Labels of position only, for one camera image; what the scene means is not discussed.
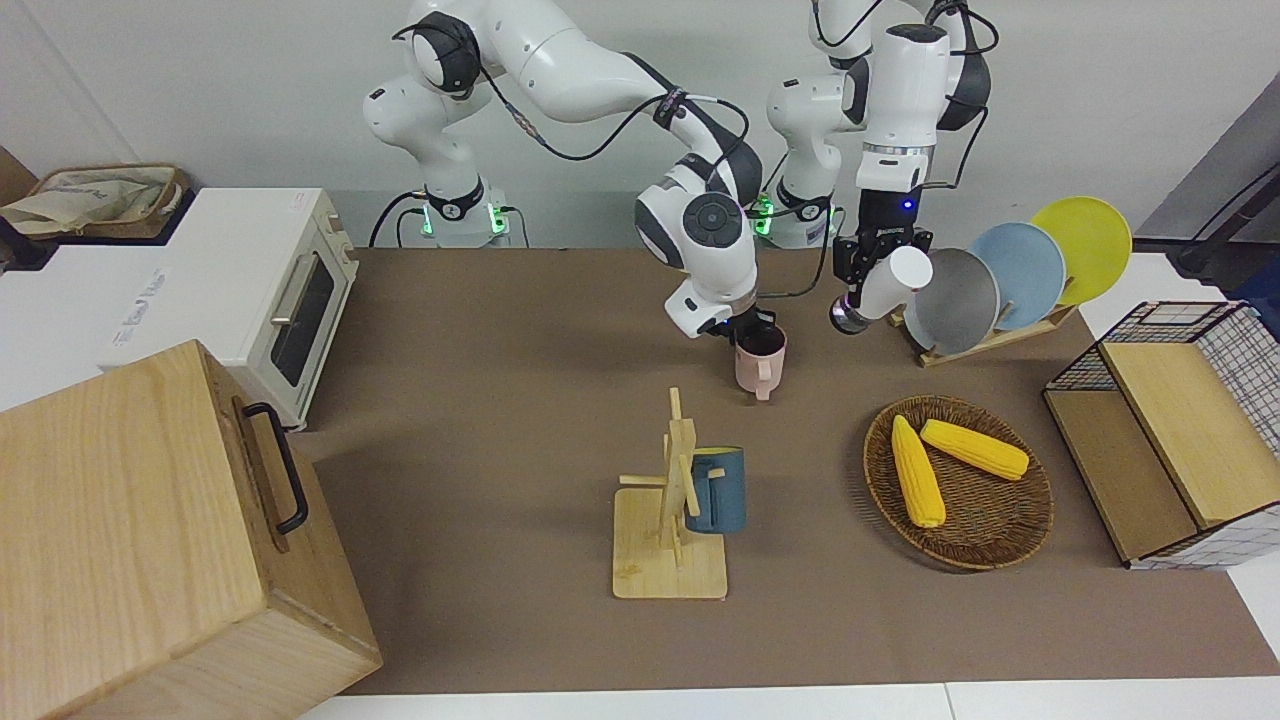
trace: brown table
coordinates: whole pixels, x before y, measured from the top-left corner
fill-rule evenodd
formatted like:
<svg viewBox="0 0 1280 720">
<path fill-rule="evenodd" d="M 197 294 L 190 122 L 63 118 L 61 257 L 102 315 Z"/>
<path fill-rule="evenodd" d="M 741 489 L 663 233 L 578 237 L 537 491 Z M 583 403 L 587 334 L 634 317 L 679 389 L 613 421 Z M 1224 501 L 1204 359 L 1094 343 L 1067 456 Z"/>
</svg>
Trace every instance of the brown table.
<svg viewBox="0 0 1280 720">
<path fill-rule="evenodd" d="M 383 646 L 355 693 L 589 691 L 1276 674 L 1222 573 L 1126 571 L 1039 391 L 1079 319 L 928 370 L 879 324 L 827 323 L 833 278 L 767 304 L 790 337 L 768 405 L 722 340 L 686 340 L 680 277 L 644 251 L 361 252 L 311 430 Z M 812 252 L 762 255 L 803 287 Z M 746 448 L 750 521 L 722 602 L 609 592 L 620 473 L 658 471 L 678 386 L 701 445 Z M 1050 471 L 1027 562 L 948 571 L 883 524 L 861 478 L 876 411 L 943 393 L 992 410 Z"/>
</svg>

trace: wooden box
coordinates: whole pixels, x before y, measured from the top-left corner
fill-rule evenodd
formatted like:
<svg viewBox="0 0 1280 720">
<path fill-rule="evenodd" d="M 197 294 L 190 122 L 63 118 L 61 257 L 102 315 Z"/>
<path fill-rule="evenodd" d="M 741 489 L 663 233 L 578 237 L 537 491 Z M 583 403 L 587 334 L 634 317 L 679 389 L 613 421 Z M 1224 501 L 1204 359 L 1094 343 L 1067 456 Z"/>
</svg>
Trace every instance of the wooden box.
<svg viewBox="0 0 1280 720">
<path fill-rule="evenodd" d="M 1247 305 L 1143 305 L 1044 398 L 1129 568 L 1280 548 L 1280 346 Z"/>
<path fill-rule="evenodd" d="M 0 717 L 291 719 L 379 667 L 314 469 L 241 397 L 192 341 L 0 414 Z"/>
</svg>

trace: black metal handle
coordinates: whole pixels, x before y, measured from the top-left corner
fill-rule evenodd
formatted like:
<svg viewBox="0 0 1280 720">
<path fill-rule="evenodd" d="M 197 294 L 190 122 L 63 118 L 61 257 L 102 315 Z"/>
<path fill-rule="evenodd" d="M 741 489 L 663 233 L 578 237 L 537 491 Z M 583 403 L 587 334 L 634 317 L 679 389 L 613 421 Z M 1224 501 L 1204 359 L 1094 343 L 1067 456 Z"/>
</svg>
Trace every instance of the black metal handle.
<svg viewBox="0 0 1280 720">
<path fill-rule="evenodd" d="M 287 536 L 307 521 L 307 495 L 302 491 L 302 479 L 298 478 L 298 468 L 293 464 L 289 441 L 284 438 L 284 425 L 280 424 L 280 416 L 275 413 L 275 407 L 271 407 L 268 402 L 255 402 L 244 406 L 246 418 L 262 414 L 266 414 L 266 418 L 271 421 L 275 445 L 280 447 L 280 460 L 284 461 L 284 473 L 289 477 L 289 488 L 293 491 L 293 501 L 297 503 L 297 510 L 294 510 L 293 515 L 275 527 L 282 536 Z"/>
</svg>

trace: blue mug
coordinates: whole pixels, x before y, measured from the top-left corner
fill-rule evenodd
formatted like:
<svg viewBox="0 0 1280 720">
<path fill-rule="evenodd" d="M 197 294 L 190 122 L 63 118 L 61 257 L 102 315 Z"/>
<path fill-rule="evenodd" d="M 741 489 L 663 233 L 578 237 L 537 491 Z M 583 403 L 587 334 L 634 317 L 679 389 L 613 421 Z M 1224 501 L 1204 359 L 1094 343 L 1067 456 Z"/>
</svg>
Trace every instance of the blue mug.
<svg viewBox="0 0 1280 720">
<path fill-rule="evenodd" d="M 746 527 L 746 466 L 741 447 L 694 450 L 696 518 L 685 515 L 685 527 L 695 533 L 736 533 Z"/>
</svg>

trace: wicker basket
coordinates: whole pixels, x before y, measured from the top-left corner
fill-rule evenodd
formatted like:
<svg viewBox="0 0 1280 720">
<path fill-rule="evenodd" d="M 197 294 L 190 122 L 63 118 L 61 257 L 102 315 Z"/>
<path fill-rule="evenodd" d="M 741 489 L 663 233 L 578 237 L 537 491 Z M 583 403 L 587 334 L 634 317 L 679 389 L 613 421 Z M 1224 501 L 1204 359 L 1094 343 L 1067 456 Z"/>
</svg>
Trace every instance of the wicker basket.
<svg viewBox="0 0 1280 720">
<path fill-rule="evenodd" d="M 1002 480 L 925 445 L 947 521 L 938 528 L 916 528 L 906 514 L 893 465 L 890 436 L 895 415 L 906 418 L 916 430 L 925 420 L 937 419 L 986 433 L 1023 448 L 1030 466 L 1023 479 Z M 1039 550 L 1053 525 L 1053 497 L 1036 454 L 1004 420 L 964 400 L 915 396 L 882 410 L 867 433 L 863 469 L 876 505 L 893 529 L 929 557 L 950 565 L 969 570 L 1014 565 Z"/>
</svg>

